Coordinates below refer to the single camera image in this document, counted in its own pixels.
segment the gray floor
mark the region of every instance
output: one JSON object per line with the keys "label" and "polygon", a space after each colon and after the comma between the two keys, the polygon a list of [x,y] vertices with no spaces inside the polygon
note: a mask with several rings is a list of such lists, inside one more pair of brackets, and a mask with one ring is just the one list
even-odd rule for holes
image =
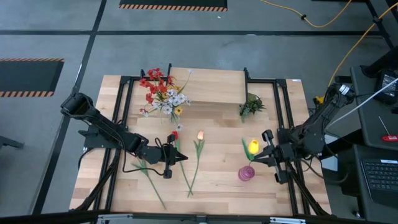
{"label": "gray floor", "polygon": [[[91,30],[100,2],[1,1],[0,30]],[[229,11],[224,13],[122,10],[118,9],[118,2],[108,0],[100,30],[314,30],[296,14],[258,0],[229,0]],[[344,6],[342,2],[311,0],[278,3],[306,13],[316,24],[328,22]],[[384,1],[373,3],[379,14],[387,9]],[[364,30],[371,20],[366,5],[354,3],[325,30]],[[397,43],[396,21],[388,15],[384,22]],[[53,97],[0,98],[0,135],[25,142],[21,151],[10,147],[0,151],[0,216],[30,213],[60,124],[59,106],[72,89],[88,38],[87,35],[0,35],[0,58],[65,58]],[[247,67],[253,77],[302,79],[311,107],[312,98],[323,94],[334,69],[357,40],[358,37],[98,35],[80,91],[96,99],[103,75],[138,75],[141,68],[166,69],[168,63],[175,67],[227,70]],[[339,75],[349,75],[350,66],[371,63],[387,50],[383,39],[365,39]],[[331,131],[342,135],[359,128],[355,115],[345,122],[343,128],[334,126]],[[84,140],[77,131],[85,128],[79,122],[70,123],[45,213],[68,210]],[[328,185],[327,191],[333,213],[352,218],[355,201],[342,195],[337,186]]]}

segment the yellow flower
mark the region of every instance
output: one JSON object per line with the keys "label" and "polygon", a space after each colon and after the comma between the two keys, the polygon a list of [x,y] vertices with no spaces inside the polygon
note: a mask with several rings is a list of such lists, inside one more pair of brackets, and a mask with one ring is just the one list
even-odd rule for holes
{"label": "yellow flower", "polygon": [[180,114],[182,113],[182,107],[181,107],[181,106],[176,107],[176,108],[174,109],[174,113],[177,114],[177,115],[180,115]]}
{"label": "yellow flower", "polygon": [[253,139],[249,144],[249,152],[252,155],[255,155],[259,152],[259,142]]}
{"label": "yellow flower", "polygon": [[173,89],[175,90],[175,91],[180,91],[181,90],[181,87],[179,87],[179,86],[177,86],[177,85],[175,85],[174,87],[173,87]]}

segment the computer keyboard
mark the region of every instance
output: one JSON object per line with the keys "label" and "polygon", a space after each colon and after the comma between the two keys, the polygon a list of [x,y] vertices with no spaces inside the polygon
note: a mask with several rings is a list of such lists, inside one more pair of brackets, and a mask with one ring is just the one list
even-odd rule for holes
{"label": "computer keyboard", "polygon": [[361,165],[369,193],[374,202],[397,207],[398,202],[398,161],[363,159]]}

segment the yellow cable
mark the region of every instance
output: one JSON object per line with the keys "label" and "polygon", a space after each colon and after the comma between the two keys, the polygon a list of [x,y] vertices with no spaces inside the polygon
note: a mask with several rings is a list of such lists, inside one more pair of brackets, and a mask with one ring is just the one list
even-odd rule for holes
{"label": "yellow cable", "polygon": [[[280,6],[280,5],[278,5],[278,4],[274,4],[274,3],[271,3],[271,2],[268,2],[268,1],[265,1],[265,0],[260,0],[260,1],[262,1],[262,2],[264,2],[264,3],[267,3],[267,4],[270,4],[271,6],[276,6],[276,7],[282,8],[282,9],[287,9],[287,10],[293,11],[293,12],[297,13],[298,15],[303,16],[303,14],[299,13],[297,10],[292,9],[292,8],[290,8],[290,7]],[[351,3],[351,1],[353,1],[353,0],[349,0],[349,1],[347,2],[346,6],[345,6],[345,7],[344,7],[344,8],[343,8],[343,9],[342,9],[330,22],[328,22],[328,23],[325,24],[325,25],[316,26],[316,25],[312,24],[307,18],[304,18],[304,19],[305,19],[305,21],[306,21],[308,24],[310,24],[312,27],[315,27],[315,28],[324,28],[324,27],[326,27],[326,26],[332,24],[332,23],[341,15],[341,13],[343,13],[343,12],[347,9],[347,7],[348,7],[349,4]]]}
{"label": "yellow cable", "polygon": [[[398,6],[398,3],[395,3],[393,6],[391,6],[389,9],[387,9],[385,12],[383,12],[383,14],[381,14],[381,16],[379,16],[379,19],[382,19],[389,11],[391,11],[392,8]],[[368,32],[374,27],[374,25],[376,25],[375,23],[372,24],[369,29],[362,35],[362,37],[357,41],[357,43],[351,48],[351,50],[349,50],[349,52],[344,56],[343,60],[340,62],[340,64],[337,66],[335,72],[333,73],[333,75],[331,76],[331,79],[329,81],[328,87],[331,85],[331,83],[333,82],[333,79],[337,73],[337,71],[340,69],[341,65],[344,63],[344,61],[346,60],[346,58],[350,55],[350,53],[356,48],[356,46],[358,46],[359,43],[361,43],[361,41],[365,38],[365,36],[368,34]]]}

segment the pink cup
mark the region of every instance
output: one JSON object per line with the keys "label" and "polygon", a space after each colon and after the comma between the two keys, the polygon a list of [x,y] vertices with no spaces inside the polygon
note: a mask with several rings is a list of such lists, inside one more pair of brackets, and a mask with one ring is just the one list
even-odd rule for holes
{"label": "pink cup", "polygon": [[251,166],[242,167],[238,172],[238,177],[242,181],[248,181],[254,177],[255,171]]}

